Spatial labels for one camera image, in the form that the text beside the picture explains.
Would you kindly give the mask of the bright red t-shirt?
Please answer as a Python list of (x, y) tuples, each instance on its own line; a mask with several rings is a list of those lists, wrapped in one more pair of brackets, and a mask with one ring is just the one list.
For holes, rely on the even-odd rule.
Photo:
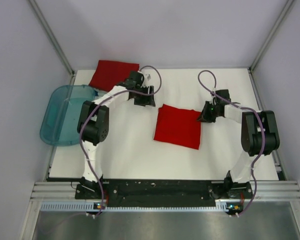
[(198, 150), (201, 144), (199, 111), (163, 104), (158, 109), (154, 140)]

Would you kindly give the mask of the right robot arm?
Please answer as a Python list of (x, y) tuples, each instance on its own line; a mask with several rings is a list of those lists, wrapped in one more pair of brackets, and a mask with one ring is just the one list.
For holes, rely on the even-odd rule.
[(211, 95), (212, 100), (205, 102), (197, 121), (215, 123), (217, 118), (223, 117), (237, 122), (241, 125), (242, 147), (237, 162), (227, 172), (222, 186), (214, 187), (211, 195), (217, 199), (239, 198), (240, 194), (251, 189), (249, 181), (254, 176), (260, 157), (270, 155), (280, 146), (275, 113), (271, 110), (257, 111), (231, 102), (227, 89), (213, 91)]

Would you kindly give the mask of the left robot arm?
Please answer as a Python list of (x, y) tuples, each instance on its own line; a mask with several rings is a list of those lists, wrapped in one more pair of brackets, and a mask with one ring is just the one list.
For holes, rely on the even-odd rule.
[(92, 198), (105, 196), (101, 160), (96, 159), (96, 151), (110, 131), (110, 111), (129, 100), (137, 106), (156, 106), (154, 95), (158, 90), (153, 85), (146, 85), (145, 80), (140, 71), (131, 71), (109, 92), (96, 100), (85, 101), (81, 107), (77, 131), (84, 154), (84, 171), (80, 184)]

